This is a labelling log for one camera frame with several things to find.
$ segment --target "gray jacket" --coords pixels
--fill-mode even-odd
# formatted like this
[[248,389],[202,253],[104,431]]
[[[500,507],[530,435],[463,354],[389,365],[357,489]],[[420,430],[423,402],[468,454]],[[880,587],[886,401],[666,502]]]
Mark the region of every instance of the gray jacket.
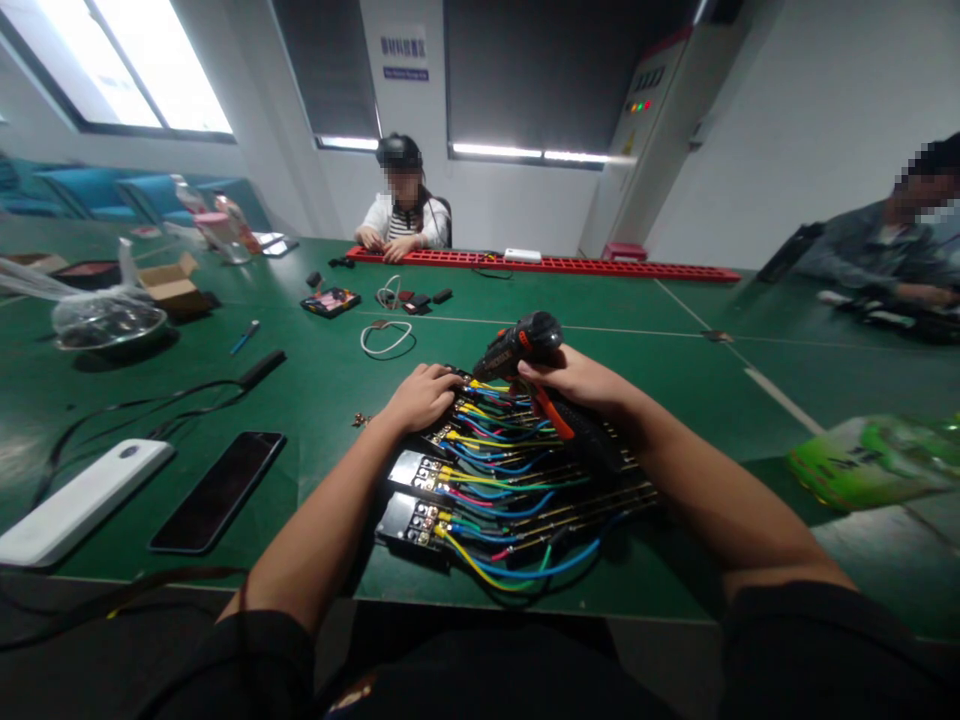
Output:
[[951,266],[930,226],[914,225],[889,245],[878,240],[882,228],[882,201],[837,215],[796,271],[848,288],[876,285],[891,292],[901,282],[960,284],[960,268]]

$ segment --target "blue pen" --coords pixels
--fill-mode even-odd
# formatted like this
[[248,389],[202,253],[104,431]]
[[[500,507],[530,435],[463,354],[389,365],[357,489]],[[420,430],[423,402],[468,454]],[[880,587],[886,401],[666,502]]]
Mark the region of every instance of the blue pen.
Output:
[[256,335],[257,330],[259,330],[259,329],[260,329],[260,321],[259,321],[259,320],[254,320],[252,323],[250,323],[250,327],[248,327],[248,328],[247,328],[247,331],[246,331],[243,335],[240,336],[240,340],[237,342],[236,345],[233,346],[233,350],[230,351],[230,354],[231,354],[231,355],[236,355],[238,352],[240,352],[240,348],[242,348],[242,347],[244,346],[244,344],[247,342],[247,340],[249,340],[249,339],[252,338],[254,335]]

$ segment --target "white jacket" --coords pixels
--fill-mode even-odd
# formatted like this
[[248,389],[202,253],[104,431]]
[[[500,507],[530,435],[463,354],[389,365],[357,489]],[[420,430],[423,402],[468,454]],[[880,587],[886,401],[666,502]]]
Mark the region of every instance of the white jacket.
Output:
[[[367,216],[360,227],[366,225],[373,228],[385,243],[390,234],[390,216],[393,215],[393,196],[386,193],[377,193],[376,200],[367,210]],[[449,247],[450,213],[443,203],[436,198],[430,198],[423,206],[423,230],[420,231],[426,238],[423,247],[442,250]]]

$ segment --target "white power bank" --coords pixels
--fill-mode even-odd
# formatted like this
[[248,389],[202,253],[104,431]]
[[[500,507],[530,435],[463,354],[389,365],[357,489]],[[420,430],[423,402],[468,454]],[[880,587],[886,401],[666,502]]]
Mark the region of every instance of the white power bank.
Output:
[[539,263],[543,261],[543,256],[536,250],[517,250],[516,248],[507,248],[503,254],[504,260],[513,262]]
[[0,563],[52,565],[175,452],[165,442],[124,440],[0,536]]

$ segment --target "red tray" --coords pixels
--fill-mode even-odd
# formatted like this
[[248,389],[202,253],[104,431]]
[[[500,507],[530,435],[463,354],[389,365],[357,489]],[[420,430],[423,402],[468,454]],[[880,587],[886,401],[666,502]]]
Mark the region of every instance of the red tray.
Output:
[[[347,252],[357,262],[382,263],[383,255],[368,252],[359,245]],[[605,275],[607,277],[656,278],[658,280],[696,280],[698,282],[729,282],[740,280],[732,270],[695,265],[667,265],[664,263],[625,263],[612,260],[545,257],[540,263],[519,263],[503,258],[490,259],[483,253],[455,250],[414,250],[403,258],[404,265],[427,267],[455,267],[469,270],[514,270],[516,272],[563,273],[566,275]]]

